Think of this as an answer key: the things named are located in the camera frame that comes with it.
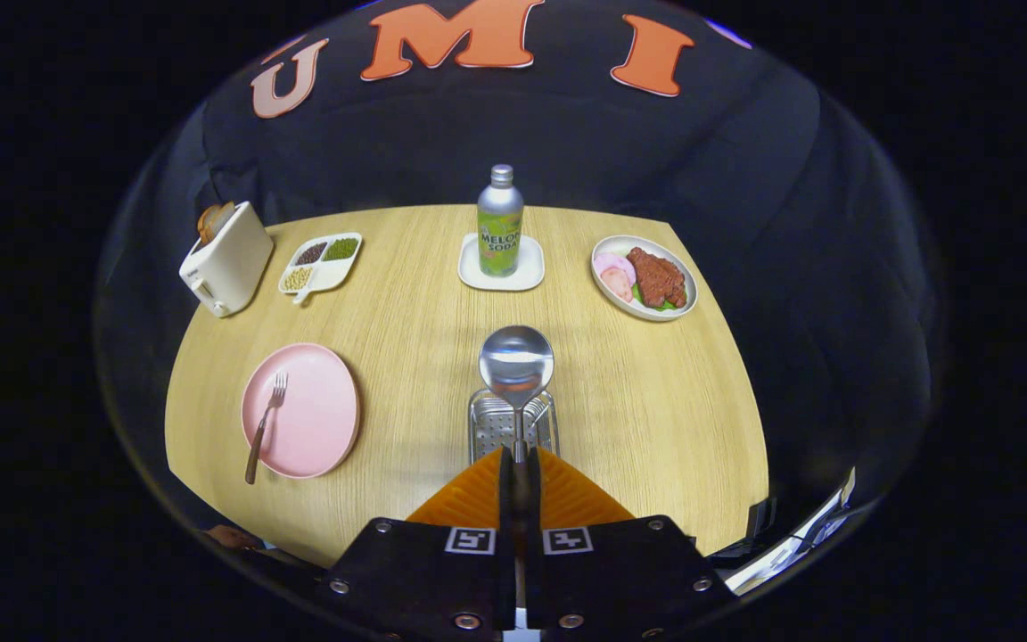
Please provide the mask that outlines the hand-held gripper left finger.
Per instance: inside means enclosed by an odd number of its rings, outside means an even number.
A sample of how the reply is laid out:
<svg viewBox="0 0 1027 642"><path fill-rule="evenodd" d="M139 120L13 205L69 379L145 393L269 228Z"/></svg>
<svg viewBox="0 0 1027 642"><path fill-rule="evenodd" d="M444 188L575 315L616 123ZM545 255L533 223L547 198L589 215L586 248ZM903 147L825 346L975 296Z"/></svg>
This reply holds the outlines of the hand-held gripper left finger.
<svg viewBox="0 0 1027 642"><path fill-rule="evenodd" d="M317 588L330 616L366 639L499 639L514 629L514 457L485 456L492 527L375 517Z"/></svg>

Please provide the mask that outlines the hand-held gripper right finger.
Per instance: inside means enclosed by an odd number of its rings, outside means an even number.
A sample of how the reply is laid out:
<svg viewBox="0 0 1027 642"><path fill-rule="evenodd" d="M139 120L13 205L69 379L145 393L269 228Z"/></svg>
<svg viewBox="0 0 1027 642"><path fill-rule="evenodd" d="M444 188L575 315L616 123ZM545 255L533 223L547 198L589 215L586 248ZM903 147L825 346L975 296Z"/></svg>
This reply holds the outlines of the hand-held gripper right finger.
<svg viewBox="0 0 1027 642"><path fill-rule="evenodd" d="M665 514L545 525L545 455L525 462L525 609L543 639L689 639L738 606Z"/></svg>

